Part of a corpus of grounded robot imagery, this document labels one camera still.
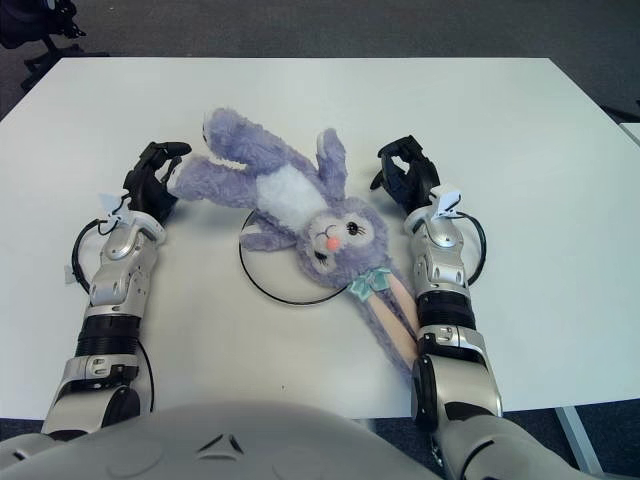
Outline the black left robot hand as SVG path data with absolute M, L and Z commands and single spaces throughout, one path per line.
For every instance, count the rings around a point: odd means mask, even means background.
M 177 202 L 168 191 L 169 178 L 191 151 L 184 142 L 150 142 L 123 183 L 131 199 L 129 209 L 146 213 L 163 225 Z

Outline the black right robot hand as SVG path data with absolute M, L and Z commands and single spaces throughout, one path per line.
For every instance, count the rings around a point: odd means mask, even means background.
M 440 185 L 440 179 L 435 164 L 412 135 L 385 145 L 377 156 L 381 170 L 371 182 L 371 190 L 383 187 L 406 214 L 432 204 L 430 192 Z

